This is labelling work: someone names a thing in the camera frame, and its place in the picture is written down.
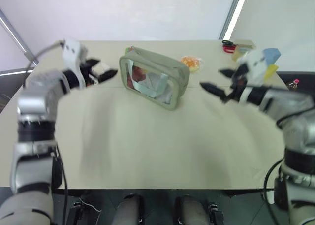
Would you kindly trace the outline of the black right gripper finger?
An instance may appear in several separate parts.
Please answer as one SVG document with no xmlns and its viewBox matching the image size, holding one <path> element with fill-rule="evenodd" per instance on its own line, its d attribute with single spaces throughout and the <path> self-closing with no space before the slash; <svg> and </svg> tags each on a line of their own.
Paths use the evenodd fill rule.
<svg viewBox="0 0 315 225">
<path fill-rule="evenodd" d="M 225 69 L 220 69 L 219 73 L 221 73 L 223 76 L 227 78 L 232 78 L 232 76 L 234 75 L 234 70 L 230 68 L 225 68 Z"/>
<path fill-rule="evenodd" d="M 218 97 L 218 98 L 226 98 L 227 95 L 225 91 L 221 88 L 218 88 L 216 85 L 213 85 L 209 82 L 200 82 L 200 86 L 208 93 Z"/>
</svg>

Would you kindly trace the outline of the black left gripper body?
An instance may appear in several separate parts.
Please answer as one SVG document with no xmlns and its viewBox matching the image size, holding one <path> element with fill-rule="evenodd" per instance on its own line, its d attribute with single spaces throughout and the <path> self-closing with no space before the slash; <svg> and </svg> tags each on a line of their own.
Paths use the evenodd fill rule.
<svg viewBox="0 0 315 225">
<path fill-rule="evenodd" d="M 93 71 L 93 68 L 85 68 L 85 62 L 80 63 L 80 71 L 84 78 L 85 86 L 94 85 L 98 82 L 97 78 L 99 77 L 99 74 Z"/>
</svg>

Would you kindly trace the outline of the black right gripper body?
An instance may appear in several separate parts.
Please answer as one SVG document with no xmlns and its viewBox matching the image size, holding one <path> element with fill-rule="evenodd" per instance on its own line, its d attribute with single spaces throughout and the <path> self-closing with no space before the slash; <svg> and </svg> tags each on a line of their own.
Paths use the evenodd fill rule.
<svg viewBox="0 0 315 225">
<path fill-rule="evenodd" d="M 246 74 L 249 72 L 247 64 L 241 64 L 236 70 L 234 70 L 234 75 L 232 76 L 230 88 L 232 92 L 223 99 L 224 103 L 227 103 L 230 100 L 236 102 L 240 101 L 242 92 L 244 91 L 247 84 Z"/>
</svg>

